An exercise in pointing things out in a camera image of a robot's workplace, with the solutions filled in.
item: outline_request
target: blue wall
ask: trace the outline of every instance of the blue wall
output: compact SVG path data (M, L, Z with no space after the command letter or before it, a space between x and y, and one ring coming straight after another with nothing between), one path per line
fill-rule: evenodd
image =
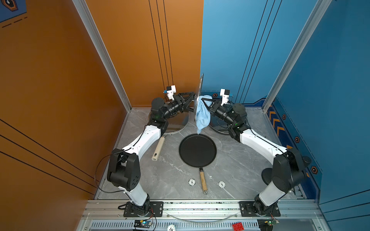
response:
M202 90L226 88L233 101L241 103L264 98L315 4L316 0L205 0Z
M367 230L359 221L370 220L369 9L365 0L332 1L277 95L319 165L333 231L352 222Z
M2 2L0 2L0 23L27 12L26 0L17 0L16 4L18 7L18 10L11 11L6 6L4 6Z

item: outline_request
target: orange chevron stripe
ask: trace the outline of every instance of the orange chevron stripe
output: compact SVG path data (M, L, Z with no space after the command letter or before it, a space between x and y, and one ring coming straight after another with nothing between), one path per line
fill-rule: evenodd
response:
M276 114L276 112L270 111L270 120L271 120L271 114Z
M275 122L280 122L280 120L278 120L278 119L273 119L273 124L272 124L272 126L275 128Z
M284 129L284 128L282 128L282 127L279 127L279 126L278 126L278 128L277 128L277 136L279 136L279 130L283 130L283 131L285 131L285 129Z

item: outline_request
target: gray marble surface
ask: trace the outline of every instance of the gray marble surface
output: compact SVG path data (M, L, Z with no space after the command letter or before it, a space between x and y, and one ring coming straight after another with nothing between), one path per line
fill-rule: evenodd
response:
M260 135L280 144L271 123L261 109L247 108L250 126ZM123 148L136 138L148 123L150 108L134 108L128 116L127 123L120 137L118 147ZM209 136L217 147L216 159L204 167L208 194L202 191L199 169L186 165L179 156L179 144L187 135L196 133L194 114L190 113L186 127L171 135L167 135L158 161L151 159L157 146L156 141L143 155L140 161L143 189L151 199L254 199L265 189L261 172L272 165L250 147L238 143L228 135L215 132L206 127L202 134ZM110 182L103 177L103 190L116 191ZM194 186L189 180L195 179ZM225 182L225 188L218 183ZM103 193L98 191L99 199L127 199L124 193ZM290 193L285 198L295 198Z

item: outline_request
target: wooden handle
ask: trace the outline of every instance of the wooden handle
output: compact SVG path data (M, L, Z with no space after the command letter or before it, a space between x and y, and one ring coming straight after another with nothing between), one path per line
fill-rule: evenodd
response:
M203 192L204 194L207 194L207 184L206 184L206 179L204 178L203 170L201 170L201 180L202 180Z
M164 137L162 136L162 137L159 139L159 142L158 142L158 144L157 144L157 147L156 147L156 149L155 149L155 151L154 151L154 154L153 154L153 156L152 156L152 160L154 160L154 161L157 161L157 160L158 160L158 156L159 156L159 154L160 154L160 152L161 152L161 149L162 149L163 143L164 143Z

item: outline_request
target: orange wall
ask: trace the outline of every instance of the orange wall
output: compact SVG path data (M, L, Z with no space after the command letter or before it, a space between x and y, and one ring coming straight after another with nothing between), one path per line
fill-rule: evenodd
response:
M72 1L26 4L0 23L0 229L74 231L126 111Z
M150 106L172 84L197 89L202 0L86 2L132 106Z

